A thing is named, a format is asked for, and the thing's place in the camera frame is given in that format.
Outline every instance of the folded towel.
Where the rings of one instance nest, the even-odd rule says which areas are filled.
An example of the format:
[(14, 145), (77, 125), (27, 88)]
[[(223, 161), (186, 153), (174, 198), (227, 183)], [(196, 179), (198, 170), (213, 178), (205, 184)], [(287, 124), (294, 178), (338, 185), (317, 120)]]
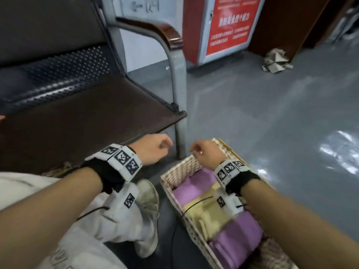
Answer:
[(214, 172), (202, 168), (174, 189), (173, 195), (181, 207), (183, 207), (185, 204), (208, 191), (214, 183), (216, 183)]
[[(220, 187), (221, 185), (219, 185), (218, 182), (213, 184), (208, 192), (184, 205), (182, 208), (183, 212), (198, 201), (213, 196), (216, 190)], [(222, 210), (214, 198), (196, 204), (186, 212), (186, 215), (192, 219), (198, 231), (206, 241), (211, 240), (212, 237), (220, 232), (224, 225), (231, 220), (231, 217)]]
[(214, 236), (209, 246), (224, 269), (237, 269), (259, 245), (262, 233), (251, 213), (244, 211)]

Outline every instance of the yellow towel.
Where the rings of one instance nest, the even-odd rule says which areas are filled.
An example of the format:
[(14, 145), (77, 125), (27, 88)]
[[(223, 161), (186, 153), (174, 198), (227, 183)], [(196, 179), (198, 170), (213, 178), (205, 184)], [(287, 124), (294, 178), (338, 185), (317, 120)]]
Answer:
[[(220, 187), (221, 185), (219, 185), (218, 182), (214, 183), (208, 192), (184, 205), (182, 208), (183, 212), (185, 212), (194, 203), (213, 196), (215, 191)], [(231, 220), (231, 217), (222, 211), (221, 207), (214, 198), (204, 200), (193, 206), (188, 212), (186, 212), (186, 215), (192, 219), (193, 223), (207, 242), (210, 241), (214, 235), (220, 232), (223, 226)]]

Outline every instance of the hand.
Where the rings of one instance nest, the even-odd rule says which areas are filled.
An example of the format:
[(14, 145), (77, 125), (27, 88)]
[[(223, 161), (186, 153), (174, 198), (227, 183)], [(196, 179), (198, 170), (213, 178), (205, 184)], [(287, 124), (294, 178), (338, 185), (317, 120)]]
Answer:
[(145, 135), (129, 145), (135, 150), (143, 165), (154, 164), (167, 156), (168, 148), (171, 146), (173, 142), (167, 134)]
[(214, 171), (218, 165), (227, 159), (218, 145), (211, 140), (196, 140), (190, 152), (193, 153), (198, 162), (203, 166)]

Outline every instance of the red poster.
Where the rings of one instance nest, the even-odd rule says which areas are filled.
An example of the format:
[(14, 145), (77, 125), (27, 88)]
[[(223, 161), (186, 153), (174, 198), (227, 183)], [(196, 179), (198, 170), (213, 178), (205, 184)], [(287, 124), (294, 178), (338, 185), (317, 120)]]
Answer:
[(207, 55), (248, 40), (260, 0), (216, 0)]

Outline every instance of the epoxy floor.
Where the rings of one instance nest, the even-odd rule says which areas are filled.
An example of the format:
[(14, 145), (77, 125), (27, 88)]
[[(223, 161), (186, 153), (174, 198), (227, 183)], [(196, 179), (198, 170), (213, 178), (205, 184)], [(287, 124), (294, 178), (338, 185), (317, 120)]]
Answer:
[[(276, 75), (263, 72), (262, 58), (251, 53), (190, 69), (188, 143), (220, 137), (278, 191), (359, 241), (358, 57), (358, 42), (352, 41), (303, 50), (293, 70)], [(135, 80), (172, 102), (166, 73)], [(167, 133), (174, 138), (173, 128)], [(178, 219), (159, 175), (175, 163), (173, 151), (146, 170), (161, 197), (155, 254), (141, 260), (132, 243), (110, 245), (129, 269), (171, 268)], [(210, 268), (181, 225), (173, 252), (175, 269)]]

